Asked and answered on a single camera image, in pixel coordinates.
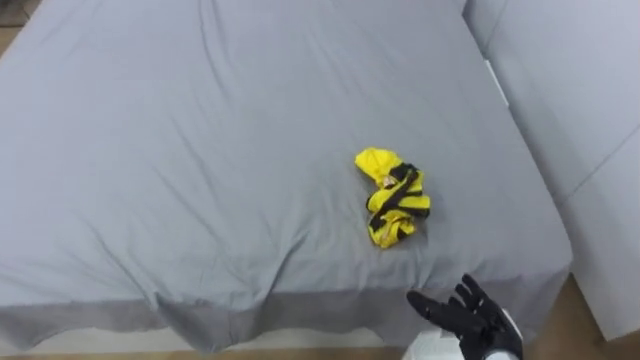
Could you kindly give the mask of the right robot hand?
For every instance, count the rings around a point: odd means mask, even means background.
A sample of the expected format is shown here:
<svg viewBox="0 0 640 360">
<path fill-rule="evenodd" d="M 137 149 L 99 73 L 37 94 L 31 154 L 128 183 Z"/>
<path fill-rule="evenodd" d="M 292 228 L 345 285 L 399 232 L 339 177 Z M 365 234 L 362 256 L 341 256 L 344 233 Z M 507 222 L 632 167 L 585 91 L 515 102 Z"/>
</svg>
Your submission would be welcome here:
<svg viewBox="0 0 640 360">
<path fill-rule="evenodd" d="M 511 316 L 465 273 L 447 302 L 410 290 L 416 313 L 455 335 L 465 360 L 524 359 L 523 336 Z"/>
</svg>

